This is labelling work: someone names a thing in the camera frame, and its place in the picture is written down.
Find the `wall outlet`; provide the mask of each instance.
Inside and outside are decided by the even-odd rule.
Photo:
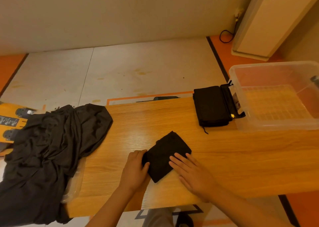
[[[237,19],[239,19],[241,17],[241,15],[244,13],[245,9],[244,8],[237,8],[235,10],[235,17]]]

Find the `yellow device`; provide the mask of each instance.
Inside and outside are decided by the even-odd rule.
[[[0,142],[13,143],[14,139],[35,109],[0,102]]]

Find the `wooden table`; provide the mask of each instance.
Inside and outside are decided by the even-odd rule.
[[[67,204],[70,217],[94,215],[118,186],[129,152],[151,148],[172,130],[222,186],[243,197],[319,189],[318,130],[243,133],[232,121],[206,128],[207,135],[198,125],[192,98],[112,105],[107,110],[114,123],[87,157],[81,191]],[[156,184],[148,178],[126,210],[196,202],[199,199],[171,171]]]

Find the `black cloth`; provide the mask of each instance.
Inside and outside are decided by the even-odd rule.
[[[32,115],[6,155],[0,226],[70,221],[61,199],[78,161],[103,141],[113,120],[105,107],[64,106]]]
[[[225,126],[232,121],[219,86],[194,89],[193,99],[200,126]]]
[[[154,183],[157,183],[172,170],[168,162],[170,161],[169,157],[174,156],[175,152],[186,157],[186,153],[190,154],[192,150],[178,134],[171,131],[159,139],[155,146],[143,155],[142,164],[144,166],[146,162],[150,163],[148,174]]]

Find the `hand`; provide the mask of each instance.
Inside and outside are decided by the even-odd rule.
[[[147,152],[147,150],[136,150],[129,153],[127,162],[122,171],[119,184],[120,188],[125,188],[135,193],[139,186],[143,183],[150,165],[150,163],[147,162],[144,167],[142,166],[142,157],[145,152]]]
[[[191,193],[208,202],[211,193],[218,186],[213,176],[190,154],[186,153],[187,159],[178,153],[174,156],[169,157],[169,164],[179,174],[181,182]]]

